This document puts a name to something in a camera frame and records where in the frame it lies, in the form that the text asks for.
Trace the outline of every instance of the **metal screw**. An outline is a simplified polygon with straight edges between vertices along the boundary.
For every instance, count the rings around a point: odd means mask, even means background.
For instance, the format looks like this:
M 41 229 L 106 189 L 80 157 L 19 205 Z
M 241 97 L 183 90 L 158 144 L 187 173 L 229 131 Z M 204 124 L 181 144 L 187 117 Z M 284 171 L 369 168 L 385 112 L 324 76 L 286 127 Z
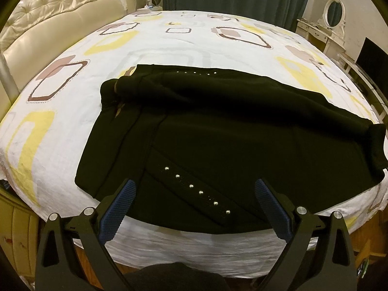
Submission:
M 339 212 L 339 211 L 334 211 L 334 217 L 336 217 L 337 219 L 341 219 L 341 218 L 342 218 L 341 212 Z
M 58 217 L 57 213 L 52 213 L 48 218 L 50 219 L 50 221 L 55 221 L 57 217 Z
M 307 210 L 305 207 L 297 207 L 296 211 L 300 213 L 301 215 L 305 215 L 307 213 Z
M 94 212 L 94 208 L 89 207 L 89 208 L 86 208 L 86 209 L 83 211 L 83 214 L 84 214 L 84 215 L 91 215 L 93 212 Z

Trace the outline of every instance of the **black garment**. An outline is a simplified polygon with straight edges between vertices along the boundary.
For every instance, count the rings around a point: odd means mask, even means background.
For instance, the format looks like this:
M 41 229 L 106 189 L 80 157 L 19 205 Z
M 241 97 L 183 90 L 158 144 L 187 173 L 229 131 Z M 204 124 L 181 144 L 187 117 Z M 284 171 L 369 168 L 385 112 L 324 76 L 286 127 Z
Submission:
M 125 274 L 125 278 L 136 291 L 230 291 L 221 275 L 183 263 L 151 265 Z
M 317 213 L 375 186 L 388 167 L 383 124 L 269 77 L 138 65 L 104 82 L 101 101 L 76 184 L 101 200 L 133 179 L 128 215 L 167 228 L 267 229 L 257 179 Z

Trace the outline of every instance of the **blue grip pad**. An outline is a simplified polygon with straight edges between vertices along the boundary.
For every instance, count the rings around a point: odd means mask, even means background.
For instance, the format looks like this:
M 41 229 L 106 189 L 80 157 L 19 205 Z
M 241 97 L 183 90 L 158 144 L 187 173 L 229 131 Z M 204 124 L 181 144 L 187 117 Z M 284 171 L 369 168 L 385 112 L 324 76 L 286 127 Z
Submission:
M 129 207 L 136 196 L 136 184 L 133 180 L 127 181 L 123 189 L 116 196 L 100 221 L 98 239 L 104 245 L 116 235 Z
M 293 237 L 291 219 L 261 179 L 255 183 L 255 196 L 277 237 L 288 243 Z

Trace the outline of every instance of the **cream leather headboard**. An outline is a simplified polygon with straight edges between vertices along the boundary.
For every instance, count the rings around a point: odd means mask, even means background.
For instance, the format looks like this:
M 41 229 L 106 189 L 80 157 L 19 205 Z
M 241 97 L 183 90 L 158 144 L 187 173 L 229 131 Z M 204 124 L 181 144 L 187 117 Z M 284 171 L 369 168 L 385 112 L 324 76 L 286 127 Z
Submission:
M 136 10 L 136 0 L 21 0 L 0 33 L 19 90 L 73 44 Z M 0 119 L 10 101 L 0 83 Z

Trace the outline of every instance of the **white dresser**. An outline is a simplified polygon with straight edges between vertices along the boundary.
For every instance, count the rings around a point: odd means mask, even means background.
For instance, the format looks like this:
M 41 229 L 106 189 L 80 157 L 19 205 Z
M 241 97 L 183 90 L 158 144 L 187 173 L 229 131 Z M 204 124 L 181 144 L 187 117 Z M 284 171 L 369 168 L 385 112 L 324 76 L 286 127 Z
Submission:
M 344 40 L 317 23 L 308 23 L 303 19 L 298 19 L 296 33 L 334 60 L 338 60 L 338 55 L 345 52 Z
M 345 52 L 345 6 L 341 0 L 328 0 L 321 18 L 309 22 L 298 19 L 296 33 L 321 50 L 326 56 L 338 61 Z

